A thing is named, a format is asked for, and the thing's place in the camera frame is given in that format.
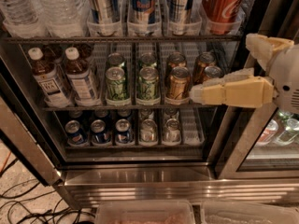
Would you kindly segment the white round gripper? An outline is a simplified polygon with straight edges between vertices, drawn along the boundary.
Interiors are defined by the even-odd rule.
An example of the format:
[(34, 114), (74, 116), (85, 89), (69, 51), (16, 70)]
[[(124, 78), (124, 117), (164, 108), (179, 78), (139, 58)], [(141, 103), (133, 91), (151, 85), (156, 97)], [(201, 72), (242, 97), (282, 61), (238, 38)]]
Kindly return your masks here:
[(201, 105), (258, 108), (271, 103), (276, 91), (278, 108), (299, 114), (299, 45), (286, 38), (248, 34), (246, 49), (264, 71), (274, 57), (269, 71), (274, 85), (272, 79), (255, 76), (253, 68), (245, 68), (194, 85), (191, 100)]

